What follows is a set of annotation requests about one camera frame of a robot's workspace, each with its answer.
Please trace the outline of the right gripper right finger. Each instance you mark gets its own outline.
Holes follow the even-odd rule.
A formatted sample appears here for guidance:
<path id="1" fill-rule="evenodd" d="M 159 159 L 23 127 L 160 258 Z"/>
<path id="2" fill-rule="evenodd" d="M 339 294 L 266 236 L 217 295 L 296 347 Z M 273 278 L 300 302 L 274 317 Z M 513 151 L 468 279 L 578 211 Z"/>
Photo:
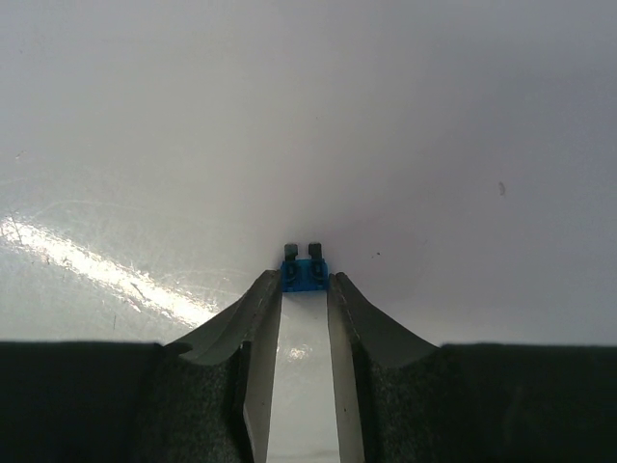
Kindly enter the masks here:
<path id="1" fill-rule="evenodd" d="M 343 272 L 329 277 L 328 330 L 342 462 L 383 462 L 374 368 L 400 370 L 439 348 L 374 306 Z"/>

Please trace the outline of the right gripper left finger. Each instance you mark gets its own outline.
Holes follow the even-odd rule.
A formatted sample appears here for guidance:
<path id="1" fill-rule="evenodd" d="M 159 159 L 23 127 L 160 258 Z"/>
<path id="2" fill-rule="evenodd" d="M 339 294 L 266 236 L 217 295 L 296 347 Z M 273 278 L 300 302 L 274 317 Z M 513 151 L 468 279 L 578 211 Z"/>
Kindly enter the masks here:
<path id="1" fill-rule="evenodd" d="M 196 459 L 267 459 L 282 313 L 282 276 L 266 270 L 229 307 L 166 349 L 183 374 L 177 398 Z"/>

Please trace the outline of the blue blade fuse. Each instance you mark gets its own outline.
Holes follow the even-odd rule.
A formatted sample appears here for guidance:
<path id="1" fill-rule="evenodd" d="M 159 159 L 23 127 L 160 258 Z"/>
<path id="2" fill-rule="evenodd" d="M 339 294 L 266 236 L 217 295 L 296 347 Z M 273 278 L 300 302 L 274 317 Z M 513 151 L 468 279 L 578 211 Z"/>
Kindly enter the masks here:
<path id="1" fill-rule="evenodd" d="M 326 291 L 329 286 L 329 269 L 323 257 L 322 245 L 311 242 L 308 245 L 308 258 L 299 259 L 296 243 L 283 246 L 281 264 L 282 292 Z"/>

